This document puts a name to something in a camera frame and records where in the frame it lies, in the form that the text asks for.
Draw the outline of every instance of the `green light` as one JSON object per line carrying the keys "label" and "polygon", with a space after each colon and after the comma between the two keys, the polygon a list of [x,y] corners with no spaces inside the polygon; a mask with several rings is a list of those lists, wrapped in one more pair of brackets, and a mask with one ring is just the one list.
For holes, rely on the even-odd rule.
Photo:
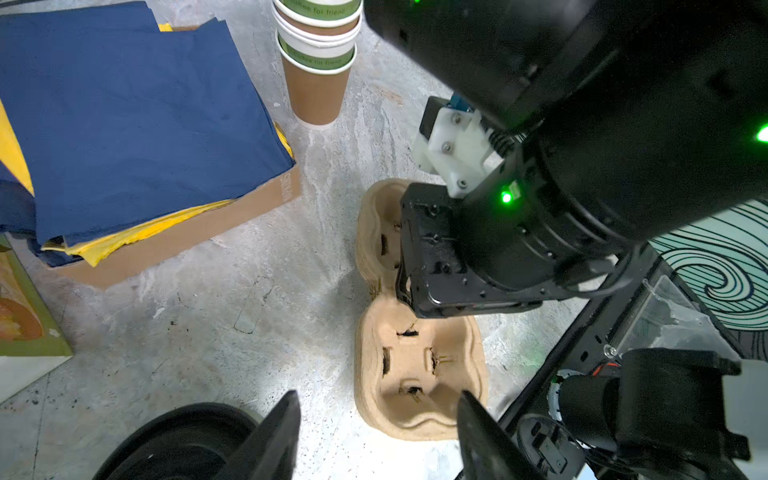
{"label": "green light", "polygon": [[763,125],[763,127],[760,128],[760,131],[757,132],[757,141],[762,141],[763,143],[768,144],[768,124]]}

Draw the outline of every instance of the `white cup rim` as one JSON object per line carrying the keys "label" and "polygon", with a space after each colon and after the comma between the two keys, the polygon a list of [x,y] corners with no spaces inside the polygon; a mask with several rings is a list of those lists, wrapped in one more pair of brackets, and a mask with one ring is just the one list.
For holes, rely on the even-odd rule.
{"label": "white cup rim", "polygon": [[315,33],[309,33],[308,31],[304,31],[301,28],[296,27],[295,25],[291,25],[289,22],[286,21],[285,18],[280,16],[280,13],[277,11],[277,7],[275,6],[274,2],[272,3],[272,15],[275,18],[275,21],[278,22],[287,31],[295,34],[298,37],[301,37],[304,40],[314,40],[321,43],[348,41],[350,38],[356,37],[360,33],[360,30],[362,29],[362,19],[361,19],[357,22],[357,25],[355,25],[352,30],[339,35],[318,35]]}
{"label": "white cup rim", "polygon": [[278,40],[278,34],[277,31],[275,31],[275,43],[277,44],[277,49],[280,51],[280,54],[285,58],[287,61],[291,62],[294,66],[301,68],[304,71],[308,71],[309,73],[314,73],[317,75],[336,75],[344,72],[345,70],[349,70],[352,67],[352,64],[355,63],[355,59],[357,58],[357,44],[355,43],[353,45],[353,53],[352,58],[347,62],[346,65],[343,67],[334,68],[333,70],[319,70],[318,68],[312,68],[307,67],[306,65],[300,64],[298,61],[291,58],[290,55],[288,55],[285,50],[283,50],[283,46],[280,44],[280,40]]}
{"label": "white cup rim", "polygon": [[301,15],[300,13],[296,13],[290,8],[286,7],[280,0],[272,0],[272,3],[274,3],[275,6],[279,8],[282,13],[288,15],[293,20],[296,20],[297,22],[301,22],[305,25],[311,25],[313,27],[324,27],[324,28],[340,27],[342,25],[346,25],[352,22],[355,18],[359,18],[360,15],[362,14],[362,2],[360,2],[360,6],[357,8],[355,13],[351,14],[349,17],[340,18],[339,20],[318,20],[317,18],[305,17],[304,15]]}

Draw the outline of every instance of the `table surface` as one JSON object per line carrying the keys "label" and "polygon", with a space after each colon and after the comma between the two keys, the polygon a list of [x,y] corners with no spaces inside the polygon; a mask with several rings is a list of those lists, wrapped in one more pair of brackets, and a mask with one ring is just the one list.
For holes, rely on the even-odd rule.
{"label": "table surface", "polygon": [[[49,0],[0,15],[107,3]],[[458,442],[391,439],[364,423],[353,399],[355,326],[370,302],[354,262],[360,198],[383,178],[439,182],[416,170],[410,144],[427,97],[450,90],[364,25],[339,120],[310,131],[290,110],[269,0],[147,3],[158,23],[227,21],[293,146],[303,195],[105,291],[47,271],[14,242],[74,357],[0,404],[0,478],[90,478],[126,436],[173,408],[224,402],[260,418],[295,389],[294,478],[453,479]],[[492,415],[583,305],[477,317]]]}

